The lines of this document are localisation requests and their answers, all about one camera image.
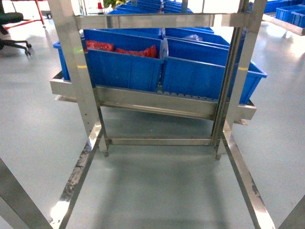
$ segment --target metal upright post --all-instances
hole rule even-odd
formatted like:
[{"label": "metal upright post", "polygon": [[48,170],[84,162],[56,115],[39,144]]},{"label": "metal upright post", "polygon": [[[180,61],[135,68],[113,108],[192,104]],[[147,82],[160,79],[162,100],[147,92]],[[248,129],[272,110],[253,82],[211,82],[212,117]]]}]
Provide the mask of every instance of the metal upright post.
[{"label": "metal upright post", "polygon": [[188,0],[182,0],[181,13],[187,12],[188,3],[189,3]]},{"label": "metal upright post", "polygon": [[[248,10],[249,0],[245,0],[240,3],[238,12],[244,12]],[[225,69],[225,75],[223,85],[218,101],[216,110],[213,130],[212,130],[212,142],[216,146],[217,157],[224,153],[223,149],[217,148],[218,143],[223,146],[222,142],[219,142],[222,131],[226,126],[226,131],[231,131],[234,120],[236,118],[236,108],[239,105],[239,100],[244,88],[244,82],[248,73],[252,53],[254,50],[256,38],[260,28],[261,20],[266,5],[266,0],[255,0],[252,7],[251,23],[247,28],[235,28],[232,36],[229,57],[227,60],[227,66]],[[236,55],[241,52],[240,58],[236,58]],[[228,92],[231,87],[231,80],[234,70],[237,68],[236,78],[232,89],[232,94],[229,97]]]},{"label": "metal upright post", "polygon": [[100,141],[100,150],[107,153],[105,142],[106,131],[103,123],[99,101],[93,92],[86,59],[84,56],[79,29],[69,0],[50,0],[50,9],[61,48],[67,63],[72,86],[76,95],[81,117],[87,136],[96,122],[102,125],[103,136]]},{"label": "metal upright post", "polygon": [[305,196],[298,202],[278,229],[305,228]]},{"label": "metal upright post", "polygon": [[1,158],[0,216],[14,229],[52,229]]}]

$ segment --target chair base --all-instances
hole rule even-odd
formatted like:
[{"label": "chair base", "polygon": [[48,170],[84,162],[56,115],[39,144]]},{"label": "chair base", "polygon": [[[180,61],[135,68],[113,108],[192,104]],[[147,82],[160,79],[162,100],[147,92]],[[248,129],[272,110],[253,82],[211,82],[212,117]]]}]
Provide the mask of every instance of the chair base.
[{"label": "chair base", "polygon": [[[25,46],[19,45],[17,43],[25,43]],[[10,46],[14,48],[24,49],[24,53],[28,56],[31,55],[28,48],[31,48],[32,45],[28,43],[28,41],[13,41],[13,40],[1,40],[0,39],[0,50],[3,49],[4,46]]]}]

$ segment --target rack leg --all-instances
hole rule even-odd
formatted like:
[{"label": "rack leg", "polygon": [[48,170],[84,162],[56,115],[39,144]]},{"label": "rack leg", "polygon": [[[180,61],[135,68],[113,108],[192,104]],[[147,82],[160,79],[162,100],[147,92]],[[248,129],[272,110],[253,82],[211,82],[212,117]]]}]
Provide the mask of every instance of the rack leg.
[{"label": "rack leg", "polygon": [[52,229],[1,158],[0,215],[14,229]]},{"label": "rack leg", "polygon": [[84,149],[69,177],[69,180],[62,192],[62,195],[51,210],[51,221],[53,229],[66,228],[74,205],[81,191],[89,171],[91,162],[94,158],[97,146],[102,136],[102,125],[97,122],[86,142]]},{"label": "rack leg", "polygon": [[244,162],[233,135],[230,131],[223,133],[233,171],[248,207],[251,219],[256,229],[275,229],[275,225],[266,209],[262,197],[253,181],[247,165]]},{"label": "rack leg", "polygon": [[94,124],[100,122],[103,132],[100,150],[106,152],[106,132],[102,113],[100,111],[100,104],[92,89],[88,66],[84,56],[79,29],[76,24],[71,1],[49,0],[49,6],[53,15],[58,37],[61,41],[61,48],[67,63],[87,136],[90,135]]},{"label": "rack leg", "polygon": [[278,229],[305,228],[305,196],[298,202]]},{"label": "rack leg", "polygon": [[[244,82],[248,74],[248,68],[250,65],[266,2],[266,0],[255,0],[252,7],[252,11],[255,12],[255,18],[252,19],[252,23],[248,30],[235,28],[233,32],[223,85],[212,130],[212,143],[216,148],[217,155],[224,153],[223,150],[218,150],[217,141],[221,138],[222,131],[225,130],[225,124],[228,126],[227,130],[231,130],[234,120],[236,119],[236,107],[239,105],[239,100],[244,88]],[[248,5],[248,1],[241,1],[239,12],[247,11]],[[236,78],[234,81],[231,97],[228,97],[228,92],[230,91],[232,76],[235,69],[237,69]],[[229,103],[227,110],[224,109],[226,103]]]}]

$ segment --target metal shelf frame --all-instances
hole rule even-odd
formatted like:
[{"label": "metal shelf frame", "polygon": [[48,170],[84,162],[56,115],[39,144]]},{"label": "metal shelf frame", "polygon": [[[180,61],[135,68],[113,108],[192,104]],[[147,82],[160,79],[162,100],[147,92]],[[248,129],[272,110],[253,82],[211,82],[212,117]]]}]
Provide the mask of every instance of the metal shelf frame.
[{"label": "metal shelf frame", "polygon": [[[249,3],[249,0],[240,0],[238,12],[231,14],[178,13],[75,16],[69,0],[49,0],[55,27],[71,77],[71,82],[67,82],[61,80],[61,75],[58,74],[51,80],[51,88],[54,94],[59,95],[59,100],[78,103],[88,140],[58,203],[52,209],[55,214],[49,222],[43,217],[4,162],[0,160],[0,215],[15,229],[66,228],[97,148],[105,156],[108,156],[109,145],[213,145],[215,146],[216,159],[219,160],[222,154],[228,154],[254,227],[256,229],[275,229],[275,225],[232,135],[233,123],[243,123],[244,119],[251,119],[256,111],[252,103],[240,105],[239,100],[266,2],[267,0],[250,0]],[[188,0],[183,0],[183,8],[187,6],[187,3]],[[80,39],[79,32],[81,29],[212,26],[234,27],[219,100],[102,86],[92,88]],[[229,97],[228,92],[237,65],[238,70],[232,95]],[[107,136],[101,106],[209,119],[214,121],[214,125],[210,136],[168,136],[166,138]],[[17,201],[16,196],[21,196],[22,201]],[[297,206],[298,209],[295,212],[300,212],[299,209],[302,208],[304,202],[305,198],[300,201],[301,204],[299,207]],[[291,215],[287,217],[286,222],[298,221],[300,225],[305,227],[305,223],[300,218],[296,217],[295,214]],[[291,229],[292,227],[283,225],[280,228]]]},{"label": "metal shelf frame", "polygon": [[263,20],[270,22],[274,25],[277,25],[287,31],[293,32],[294,34],[297,34],[299,36],[305,36],[305,28],[298,27],[296,25],[293,25],[291,23],[279,20],[275,18],[275,13],[269,13],[269,14],[264,14],[263,15]]}]

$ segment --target scratched metal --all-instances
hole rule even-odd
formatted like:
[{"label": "scratched metal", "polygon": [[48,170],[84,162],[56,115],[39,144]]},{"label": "scratched metal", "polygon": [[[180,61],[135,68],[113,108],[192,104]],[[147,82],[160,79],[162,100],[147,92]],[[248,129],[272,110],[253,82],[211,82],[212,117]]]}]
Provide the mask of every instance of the scratched metal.
[{"label": "scratched metal", "polygon": [[51,210],[50,225],[53,229],[63,229],[67,226],[75,202],[93,160],[95,151],[102,137],[101,129],[101,123],[97,122],[89,135],[86,145],[82,150],[59,201]]}]

